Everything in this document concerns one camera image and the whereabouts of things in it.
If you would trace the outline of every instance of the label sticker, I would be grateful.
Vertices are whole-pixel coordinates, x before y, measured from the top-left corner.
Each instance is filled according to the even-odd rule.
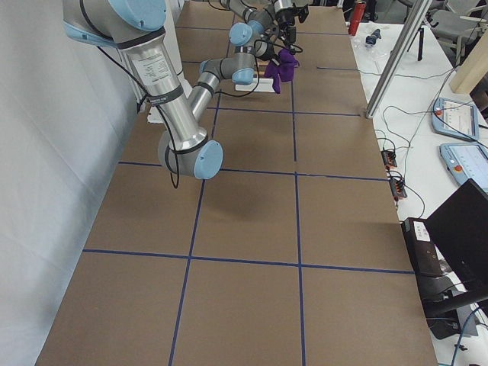
[[[145,59],[133,61],[144,85],[155,85],[171,75],[168,63],[162,53],[157,53]]]
[[[430,242],[430,235],[427,229],[425,228],[424,223],[420,223],[419,221],[414,221],[413,227],[415,229],[415,236],[417,237],[417,240],[421,242]]]

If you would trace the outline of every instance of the purple object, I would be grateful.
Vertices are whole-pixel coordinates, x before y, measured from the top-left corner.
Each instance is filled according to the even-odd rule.
[[[298,65],[297,59],[295,59],[290,51],[282,49],[278,53],[278,59],[272,59],[268,66],[266,66],[265,78],[273,78],[273,90],[276,94],[281,93],[280,81],[290,82],[293,80],[295,67],[298,67]]]

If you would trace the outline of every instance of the black stand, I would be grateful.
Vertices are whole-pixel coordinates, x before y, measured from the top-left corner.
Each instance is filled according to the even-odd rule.
[[[412,47],[413,45],[413,42],[415,42],[415,39],[417,38],[417,34],[419,35],[419,53],[417,55],[417,61],[422,61],[422,57],[423,57],[423,52],[424,52],[424,28],[423,27],[420,27],[418,30],[417,30],[417,33],[416,35],[414,36],[413,40],[412,40],[412,43],[410,44],[407,52],[410,51],[410,48]]]

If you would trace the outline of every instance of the cardboard surface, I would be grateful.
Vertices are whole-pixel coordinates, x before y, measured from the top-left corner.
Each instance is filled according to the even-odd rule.
[[[286,113],[219,111],[215,140],[228,169],[293,172],[293,116]]]
[[[367,103],[359,72],[311,70],[307,64],[295,74],[295,111],[364,115]]]
[[[299,177],[303,263],[412,271],[384,181]]]
[[[298,34],[297,44],[303,48],[303,52],[297,55],[300,67],[358,68],[349,36]]]
[[[296,268],[192,262],[175,366],[301,364]]]
[[[310,6],[307,20],[297,22],[297,33],[347,34],[342,9],[337,7]]]
[[[437,365],[415,276],[305,268],[307,365]]]
[[[294,177],[220,172],[205,182],[194,254],[297,262]]]
[[[186,3],[178,22],[192,83],[228,50],[215,28],[229,14],[207,6]],[[122,158],[136,165],[116,169],[86,245],[98,252],[83,254],[39,365],[435,364],[374,131],[355,116],[359,74],[316,68],[354,68],[348,38],[300,33],[345,34],[342,13],[311,8],[298,30],[309,53],[293,88],[216,95],[205,112],[224,148],[215,178],[175,191],[164,168],[137,165],[157,164],[162,127],[136,123]]]
[[[227,54],[227,30],[176,28],[176,37],[183,62],[201,63]]]
[[[372,120],[298,114],[295,123],[298,172],[386,178]]]
[[[200,189],[181,177],[175,190],[163,167],[119,165],[85,247],[187,255]]]
[[[211,28],[211,29],[230,29],[233,22],[234,13],[231,11],[219,11],[212,9],[208,2],[185,2],[181,10],[180,18],[176,23],[177,28]]]
[[[36,366],[167,364],[185,266],[82,254]]]
[[[144,162],[159,164],[158,145],[162,133],[166,130],[164,124],[150,124],[147,122],[147,111],[137,116],[136,123],[130,133],[120,160],[122,162]],[[198,121],[207,130],[208,136],[214,127],[215,110],[207,109]]]

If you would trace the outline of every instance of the chair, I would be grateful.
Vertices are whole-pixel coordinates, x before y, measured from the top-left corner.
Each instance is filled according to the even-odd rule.
[[[483,10],[483,5],[478,6],[480,0],[445,0],[445,10],[455,14],[470,16],[473,12]]]
[[[476,7],[473,11],[479,10],[481,10],[481,17],[488,19],[488,5]],[[459,63],[461,57],[464,56],[466,45],[473,43],[482,33],[480,22],[465,18],[462,13],[455,14],[453,11],[435,12],[431,24],[432,33],[438,38],[438,41],[456,50],[456,63]]]

